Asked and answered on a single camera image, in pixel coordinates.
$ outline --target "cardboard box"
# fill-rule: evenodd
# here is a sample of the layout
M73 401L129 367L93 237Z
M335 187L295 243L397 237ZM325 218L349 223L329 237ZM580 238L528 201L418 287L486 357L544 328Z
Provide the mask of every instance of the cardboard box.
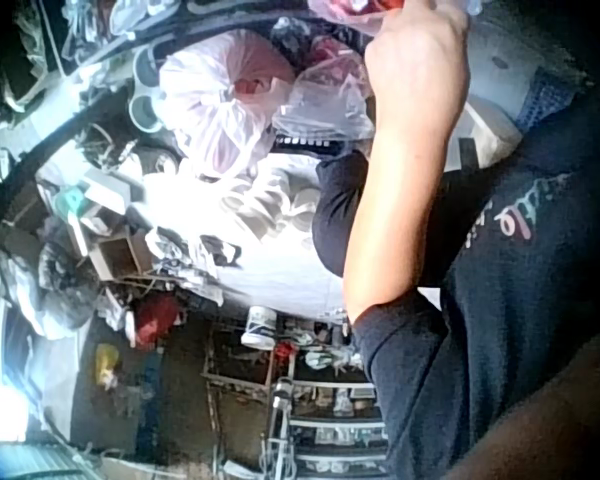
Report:
M131 235L129 228L125 227L121 233L93 246L89 257L100 280L111 281L128 275L142 275L153 269L151 252L144 240L146 233L139 230Z

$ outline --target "red object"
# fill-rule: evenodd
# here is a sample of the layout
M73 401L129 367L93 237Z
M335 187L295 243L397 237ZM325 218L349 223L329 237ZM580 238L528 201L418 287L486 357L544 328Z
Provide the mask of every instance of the red object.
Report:
M402 8L405 0L369 0L367 5L358 10L353 8L353 0L328 0L331 8L335 12L342 12L346 15L368 15L369 13L384 12L394 8Z
M363 98L371 95L371 86L362 56L333 37L314 39L307 58L307 70L302 81L340 87L348 77L356 80Z
M295 345L289 342L280 342L278 343L278 345L276 345L276 348L273 353L276 356L278 362L285 363L287 360L289 360L291 354L297 351L298 349Z
M169 293L155 293L146 297L136 309L136 345L143 350L154 348L174 324L180 305Z

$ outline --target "white container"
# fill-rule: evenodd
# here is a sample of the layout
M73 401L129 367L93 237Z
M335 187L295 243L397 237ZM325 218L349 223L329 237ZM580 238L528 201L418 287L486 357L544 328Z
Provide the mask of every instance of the white container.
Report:
M472 95L451 134L445 171L462 168L460 138L473 138L478 165L487 168L511 155L522 140L522 134L497 105Z

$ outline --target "pink plastic bag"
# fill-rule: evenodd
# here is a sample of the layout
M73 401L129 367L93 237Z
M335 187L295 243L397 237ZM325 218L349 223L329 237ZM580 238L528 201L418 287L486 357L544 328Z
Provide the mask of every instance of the pink plastic bag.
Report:
M274 140L265 130L293 81L287 60L248 30L171 55L160 69L156 113L188 157L180 171L233 177L264 158Z
M397 0L309 0L309 8L316 15L332 23L348 25L351 28L375 36L382 26L387 12L403 2ZM459 7L470 15L482 11L482 0L456 0Z

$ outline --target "bright light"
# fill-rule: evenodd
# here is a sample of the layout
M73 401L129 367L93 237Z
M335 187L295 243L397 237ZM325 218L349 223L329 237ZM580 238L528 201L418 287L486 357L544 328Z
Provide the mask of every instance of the bright light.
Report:
M0 442L24 442L29 405L18 390L0 385Z

